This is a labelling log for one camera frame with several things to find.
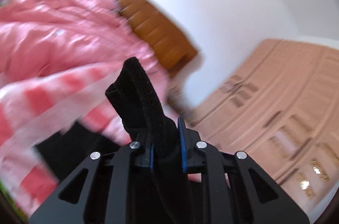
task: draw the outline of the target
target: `bed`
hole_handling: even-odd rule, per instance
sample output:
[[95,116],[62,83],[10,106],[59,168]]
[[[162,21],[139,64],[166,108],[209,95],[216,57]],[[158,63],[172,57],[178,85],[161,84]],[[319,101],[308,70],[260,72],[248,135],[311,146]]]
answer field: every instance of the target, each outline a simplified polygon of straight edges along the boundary
[[[147,0],[117,0],[119,15],[128,21],[134,34],[147,42],[171,78],[197,54],[185,35]],[[6,195],[6,187],[0,185]],[[4,223],[26,222],[25,215],[14,211],[15,203],[0,190],[0,213]]]

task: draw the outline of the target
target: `wooden furniture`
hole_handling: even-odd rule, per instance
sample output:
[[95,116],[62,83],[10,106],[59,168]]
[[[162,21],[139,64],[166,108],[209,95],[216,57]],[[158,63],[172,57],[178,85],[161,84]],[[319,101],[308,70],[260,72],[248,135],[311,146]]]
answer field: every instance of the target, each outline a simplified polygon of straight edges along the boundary
[[268,39],[196,111],[220,150],[246,151],[310,212],[339,179],[339,51]]
[[133,32],[147,42],[171,77],[174,77],[197,51],[185,35],[147,0],[118,0],[120,15]]

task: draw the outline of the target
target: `pink blanket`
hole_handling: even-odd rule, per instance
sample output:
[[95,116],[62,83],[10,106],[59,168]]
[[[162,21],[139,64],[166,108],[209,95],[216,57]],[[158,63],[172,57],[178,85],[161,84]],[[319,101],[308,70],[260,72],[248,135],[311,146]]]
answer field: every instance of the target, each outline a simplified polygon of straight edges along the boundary
[[166,71],[114,0],[0,0],[0,180],[30,216],[57,181],[33,146],[78,119],[130,141],[104,96],[123,61],[140,63],[165,101]]

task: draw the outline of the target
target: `pink bedding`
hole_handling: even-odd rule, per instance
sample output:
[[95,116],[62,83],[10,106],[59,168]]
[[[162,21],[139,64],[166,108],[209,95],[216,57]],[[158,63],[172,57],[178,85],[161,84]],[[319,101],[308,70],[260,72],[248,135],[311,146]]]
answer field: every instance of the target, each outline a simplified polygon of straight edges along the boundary
[[168,76],[115,0],[0,0],[0,180],[28,216],[56,186],[33,146],[75,120],[130,141],[104,96],[123,61],[139,58],[159,98]]

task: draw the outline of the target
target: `wardrobe handle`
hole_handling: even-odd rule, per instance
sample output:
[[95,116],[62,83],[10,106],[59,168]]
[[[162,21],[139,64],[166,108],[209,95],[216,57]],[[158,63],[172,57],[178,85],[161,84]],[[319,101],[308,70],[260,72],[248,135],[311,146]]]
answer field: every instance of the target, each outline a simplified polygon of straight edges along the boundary
[[277,113],[275,113],[271,118],[269,118],[269,120],[263,125],[262,128],[267,128],[269,127],[277,118],[278,116],[281,114],[282,111],[278,111]]

